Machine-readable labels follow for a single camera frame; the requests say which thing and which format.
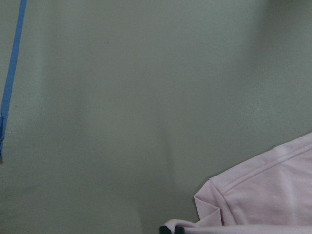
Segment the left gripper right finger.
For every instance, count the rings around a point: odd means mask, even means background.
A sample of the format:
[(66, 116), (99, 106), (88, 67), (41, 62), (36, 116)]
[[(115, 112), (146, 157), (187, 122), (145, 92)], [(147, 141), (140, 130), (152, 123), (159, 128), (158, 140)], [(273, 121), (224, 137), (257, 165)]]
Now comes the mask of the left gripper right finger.
[(174, 234), (185, 234), (185, 229), (184, 229), (184, 227), (176, 226), (176, 227), (175, 227)]

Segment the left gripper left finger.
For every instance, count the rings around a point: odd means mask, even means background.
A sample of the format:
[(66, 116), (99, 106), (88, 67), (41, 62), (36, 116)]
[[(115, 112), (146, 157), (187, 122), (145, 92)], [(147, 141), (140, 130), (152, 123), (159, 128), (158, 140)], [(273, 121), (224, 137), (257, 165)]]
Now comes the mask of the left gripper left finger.
[(159, 234), (171, 234), (171, 230), (167, 226), (159, 227)]

